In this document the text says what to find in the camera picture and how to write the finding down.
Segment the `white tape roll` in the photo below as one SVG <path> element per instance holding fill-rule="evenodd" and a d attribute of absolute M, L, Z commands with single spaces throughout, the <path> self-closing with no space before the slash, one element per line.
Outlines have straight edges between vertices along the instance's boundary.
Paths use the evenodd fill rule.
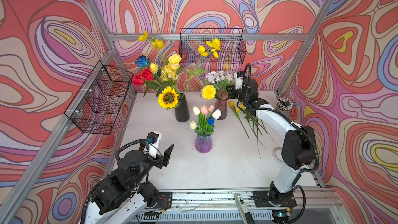
<path fill-rule="evenodd" d="M 276 147 L 273 150 L 273 158 L 278 162 L 278 163 L 283 163 L 283 158 L 282 158 L 282 148 Z"/>

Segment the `yellow and lilac bouquet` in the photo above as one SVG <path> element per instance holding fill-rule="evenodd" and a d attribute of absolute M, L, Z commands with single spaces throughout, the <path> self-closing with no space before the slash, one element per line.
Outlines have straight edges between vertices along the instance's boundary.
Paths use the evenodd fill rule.
<path fill-rule="evenodd" d="M 212 41 L 206 41 L 208 49 L 204 46 L 198 48 L 198 52 L 201 56 L 200 64 L 204 64 L 210 58 L 219 58 L 219 52 L 221 51 L 221 41 L 218 38 L 214 38 Z M 234 73 L 231 71 L 212 71 L 205 76 L 204 87 L 207 85 L 213 85 L 217 92 L 215 99 L 228 99 L 228 86 L 235 85 Z"/>

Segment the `sunflower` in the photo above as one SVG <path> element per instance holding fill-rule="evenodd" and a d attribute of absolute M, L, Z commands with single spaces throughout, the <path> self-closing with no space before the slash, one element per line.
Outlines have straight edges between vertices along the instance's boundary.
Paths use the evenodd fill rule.
<path fill-rule="evenodd" d="M 179 103 L 178 97 L 178 92 L 174 88 L 168 86 L 159 94 L 158 104 L 160 107 L 166 110 L 175 108 Z"/>

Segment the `purple glass tulip vase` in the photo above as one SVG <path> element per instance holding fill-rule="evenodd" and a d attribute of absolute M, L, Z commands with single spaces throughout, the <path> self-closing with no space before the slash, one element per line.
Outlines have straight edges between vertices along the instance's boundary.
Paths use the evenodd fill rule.
<path fill-rule="evenodd" d="M 195 148 L 199 153 L 208 153 L 212 149 L 212 134 L 214 129 L 212 128 L 210 131 L 203 131 L 200 128 L 196 128 L 195 132 L 197 134 L 195 140 Z"/>

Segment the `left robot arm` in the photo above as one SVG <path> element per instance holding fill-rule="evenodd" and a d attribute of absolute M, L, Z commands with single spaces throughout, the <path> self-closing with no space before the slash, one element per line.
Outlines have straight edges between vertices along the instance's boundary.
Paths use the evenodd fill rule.
<path fill-rule="evenodd" d="M 152 168 L 168 166 L 174 148 L 158 150 L 162 135 L 150 132 L 121 146 L 115 153 L 117 168 L 90 190 L 80 223 L 127 224 L 140 221 L 140 214 L 158 218 L 172 207 L 172 192 L 160 192 L 149 181 Z"/>

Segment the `blue tulip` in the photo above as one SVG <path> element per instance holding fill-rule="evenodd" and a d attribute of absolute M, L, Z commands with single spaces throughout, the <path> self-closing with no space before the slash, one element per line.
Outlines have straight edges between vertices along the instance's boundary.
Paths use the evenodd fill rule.
<path fill-rule="evenodd" d="M 214 125 L 214 123 L 215 123 L 215 119 L 214 119 L 214 117 L 210 117 L 210 118 L 208 118 L 208 120 L 207 120 L 207 123 L 208 123 L 208 125 L 209 125 L 209 126 L 213 126 L 213 125 Z"/>

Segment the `patterned pen cup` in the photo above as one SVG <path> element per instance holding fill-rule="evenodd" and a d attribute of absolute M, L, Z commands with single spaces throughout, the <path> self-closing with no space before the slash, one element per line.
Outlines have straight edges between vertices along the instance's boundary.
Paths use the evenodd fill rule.
<path fill-rule="evenodd" d="M 288 113 L 293 108 L 293 102 L 287 97 L 280 97 L 277 99 L 276 109 L 283 113 L 285 116 L 288 116 Z"/>

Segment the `black vase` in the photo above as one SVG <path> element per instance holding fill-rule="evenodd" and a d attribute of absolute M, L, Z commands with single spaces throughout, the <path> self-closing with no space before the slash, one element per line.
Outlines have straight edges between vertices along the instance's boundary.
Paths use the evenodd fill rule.
<path fill-rule="evenodd" d="M 186 96 L 184 95 L 179 102 L 180 105 L 175 108 L 175 118 L 179 122 L 186 122 L 190 118 Z"/>

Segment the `tulip bunch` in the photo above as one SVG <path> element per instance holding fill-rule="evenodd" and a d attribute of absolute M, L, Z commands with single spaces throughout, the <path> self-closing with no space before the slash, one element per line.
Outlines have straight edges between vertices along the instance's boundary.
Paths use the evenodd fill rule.
<path fill-rule="evenodd" d="M 201 108 L 194 106 L 193 113 L 198 117 L 198 121 L 191 121 L 189 123 L 190 129 L 194 130 L 196 128 L 200 128 L 203 131 L 210 131 L 212 128 L 215 129 L 215 126 L 209 126 L 207 123 L 208 118 L 214 117 L 215 121 L 221 115 L 221 111 L 219 109 L 215 109 L 213 105 L 210 107 L 206 107 L 203 105 Z"/>

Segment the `mixed rose bouquet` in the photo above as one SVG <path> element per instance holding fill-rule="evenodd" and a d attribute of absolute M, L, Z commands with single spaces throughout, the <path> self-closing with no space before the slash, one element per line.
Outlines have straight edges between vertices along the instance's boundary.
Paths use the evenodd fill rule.
<path fill-rule="evenodd" d="M 181 73 L 182 58 L 178 54 L 167 56 L 164 52 L 164 42 L 162 40 L 150 37 L 148 32 L 144 31 L 138 38 L 139 42 L 150 43 L 152 49 L 158 53 L 160 62 L 151 61 L 145 55 L 139 56 L 135 64 L 139 73 L 133 75 L 132 84 L 135 86 L 146 86 L 145 90 L 154 90 L 157 94 L 171 87 L 177 94 L 180 94 L 177 88 L 178 76 Z"/>

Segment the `tool on front rail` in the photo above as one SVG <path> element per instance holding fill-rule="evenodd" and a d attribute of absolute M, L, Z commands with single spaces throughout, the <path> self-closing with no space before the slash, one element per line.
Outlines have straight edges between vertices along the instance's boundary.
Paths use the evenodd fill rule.
<path fill-rule="evenodd" d="M 251 213 L 249 212 L 248 207 L 247 207 L 246 203 L 244 202 L 241 194 L 235 194 L 234 200 L 237 204 L 238 210 L 240 212 L 240 215 L 243 219 L 244 224 L 255 224 L 255 221 L 254 221 Z"/>

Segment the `yellow carnation stem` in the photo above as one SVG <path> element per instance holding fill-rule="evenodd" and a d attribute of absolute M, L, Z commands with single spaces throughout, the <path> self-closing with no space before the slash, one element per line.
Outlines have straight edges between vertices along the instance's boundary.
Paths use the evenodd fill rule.
<path fill-rule="evenodd" d="M 257 140 L 257 149 L 260 156 L 260 160 L 262 160 L 259 148 L 259 145 L 261 144 L 259 140 L 259 135 L 262 134 L 261 131 L 259 130 L 259 120 L 255 115 L 253 115 L 250 111 L 246 109 L 246 107 L 243 105 L 242 102 L 239 102 L 237 106 L 239 107 L 240 111 L 244 114 L 245 119 L 247 120 L 249 127 Z"/>
<path fill-rule="evenodd" d="M 216 92 L 217 90 L 213 85 L 207 85 L 202 89 L 202 97 L 206 100 L 214 99 Z"/>
<path fill-rule="evenodd" d="M 260 120 L 258 117 L 253 115 L 250 111 L 247 110 L 247 108 L 243 105 L 242 102 L 238 102 L 237 109 L 238 112 L 241 112 L 244 115 L 244 118 L 247 120 L 250 129 L 252 130 L 253 134 L 255 135 L 257 142 L 259 141 L 260 135 L 263 135 L 264 131 L 266 134 L 268 134 L 264 123 L 262 120 Z"/>

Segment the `red grey glass vase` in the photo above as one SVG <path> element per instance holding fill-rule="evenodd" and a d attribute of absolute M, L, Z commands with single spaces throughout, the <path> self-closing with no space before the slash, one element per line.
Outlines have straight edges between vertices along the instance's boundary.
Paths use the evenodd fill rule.
<path fill-rule="evenodd" d="M 221 115 L 218 120 L 224 120 L 228 115 L 228 99 L 217 99 L 215 108 L 221 111 Z"/>

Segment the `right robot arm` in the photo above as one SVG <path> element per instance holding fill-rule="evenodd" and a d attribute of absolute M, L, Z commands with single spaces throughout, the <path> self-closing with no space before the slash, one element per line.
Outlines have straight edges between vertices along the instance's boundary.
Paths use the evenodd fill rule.
<path fill-rule="evenodd" d="M 319 153 L 315 133 L 310 126 L 302 126 L 274 109 L 268 101 L 259 97 L 258 83 L 251 77 L 251 64 L 236 74 L 235 87 L 228 86 L 230 99 L 243 104 L 258 120 L 265 121 L 283 139 L 283 166 L 278 176 L 271 182 L 264 200 L 272 206 L 281 206 L 293 196 L 296 183 L 305 172 L 314 173 L 319 168 Z"/>

